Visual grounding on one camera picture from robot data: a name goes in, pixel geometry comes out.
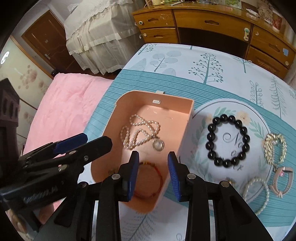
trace orange storage box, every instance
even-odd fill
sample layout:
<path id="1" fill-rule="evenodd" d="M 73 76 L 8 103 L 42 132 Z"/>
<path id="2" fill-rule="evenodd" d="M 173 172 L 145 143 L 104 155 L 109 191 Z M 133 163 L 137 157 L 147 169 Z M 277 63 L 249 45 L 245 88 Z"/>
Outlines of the orange storage box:
<path id="1" fill-rule="evenodd" d="M 174 151 L 178 154 L 188 122 L 192 118 L 193 104 L 192 99 L 145 91 L 131 91 L 122 95 L 117 100 L 103 133 L 104 136 L 111 138 L 112 150 L 91 163 L 91 174 L 95 182 L 102 182 L 110 174 L 113 174 L 112 170 L 118 170 L 121 164 L 129 161 L 133 150 L 138 151 L 140 162 L 148 161 L 155 164 L 164 184 L 156 196 L 148 199 L 133 196 L 132 200 L 126 205 L 140 213 L 152 211 L 163 196 L 170 181 L 168 153 Z M 134 114 L 147 121 L 154 120 L 159 123 L 160 131 L 157 137 L 164 141 L 162 151 L 153 149 L 152 143 L 154 139 L 136 146 L 133 150 L 123 148 L 120 139 L 120 131 L 123 126 L 130 128 L 131 136 L 139 128 L 149 131 L 146 126 L 130 125 L 129 118 Z M 137 139 L 142 140 L 143 138 L 144 135 L 139 133 Z"/>

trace white wall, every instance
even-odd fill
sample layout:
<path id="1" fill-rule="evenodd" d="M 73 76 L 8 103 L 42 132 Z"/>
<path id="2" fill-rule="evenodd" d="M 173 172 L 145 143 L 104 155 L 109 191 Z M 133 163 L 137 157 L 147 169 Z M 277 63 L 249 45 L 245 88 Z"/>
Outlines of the white wall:
<path id="1" fill-rule="evenodd" d="M 12 32 L 12 36 L 16 41 L 30 54 L 44 69 L 49 73 L 53 68 L 49 66 L 22 38 L 22 34 L 45 12 L 51 12 L 63 24 L 69 16 L 68 5 L 80 3 L 82 0 L 39 0 L 20 20 L 18 25 Z"/>

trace brown door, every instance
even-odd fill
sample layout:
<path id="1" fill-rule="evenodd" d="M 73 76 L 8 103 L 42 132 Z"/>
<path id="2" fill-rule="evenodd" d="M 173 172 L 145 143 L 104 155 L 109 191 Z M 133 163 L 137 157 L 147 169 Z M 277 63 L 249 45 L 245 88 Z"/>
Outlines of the brown door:
<path id="1" fill-rule="evenodd" d="M 64 73 L 82 72 L 66 47 L 64 27 L 47 11 L 28 30 L 22 38 L 53 68 Z"/>

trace teal striped fabric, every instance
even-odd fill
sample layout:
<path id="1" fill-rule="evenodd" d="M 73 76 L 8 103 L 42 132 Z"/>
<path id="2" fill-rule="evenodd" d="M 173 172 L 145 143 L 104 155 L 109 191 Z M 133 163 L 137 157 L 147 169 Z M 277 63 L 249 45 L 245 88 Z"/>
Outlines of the teal striped fabric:
<path id="1" fill-rule="evenodd" d="M 142 90 L 155 92 L 157 90 L 165 91 L 166 94 L 182 96 L 194 100 L 194 107 L 220 98 L 232 98 L 243 101 L 256 109 L 268 124 L 270 130 L 274 133 L 282 133 L 287 142 L 287 157 L 284 165 L 296 169 L 296 130 L 281 120 L 277 115 L 261 108 L 233 93 L 209 86 L 202 83 L 179 78 L 170 75 L 134 71 L 123 69 L 117 78 L 113 81 L 87 124 L 84 133 L 87 134 L 89 141 L 102 135 L 109 117 L 115 107 L 116 100 L 123 94 L 132 90 Z M 276 149 L 276 158 L 280 156 L 280 149 Z M 279 179 L 278 187 L 283 190 L 287 183 L 287 175 Z M 171 185 L 169 185 L 165 196 L 175 202 Z M 251 208 L 257 211 L 265 201 L 265 191 L 250 203 Z M 296 216 L 296 184 L 293 182 L 291 190 L 282 199 L 270 193 L 270 201 L 266 209 L 259 215 L 260 220 L 266 227 L 288 226 L 291 225 Z"/>

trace blue sticker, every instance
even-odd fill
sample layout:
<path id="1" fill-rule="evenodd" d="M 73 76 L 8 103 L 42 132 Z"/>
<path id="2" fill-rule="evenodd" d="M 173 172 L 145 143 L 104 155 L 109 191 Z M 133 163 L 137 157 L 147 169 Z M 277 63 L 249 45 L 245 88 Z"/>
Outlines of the blue sticker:
<path id="1" fill-rule="evenodd" d="M 288 56 L 288 54 L 289 54 L 289 50 L 283 48 L 283 53 L 284 53 L 285 56 Z"/>

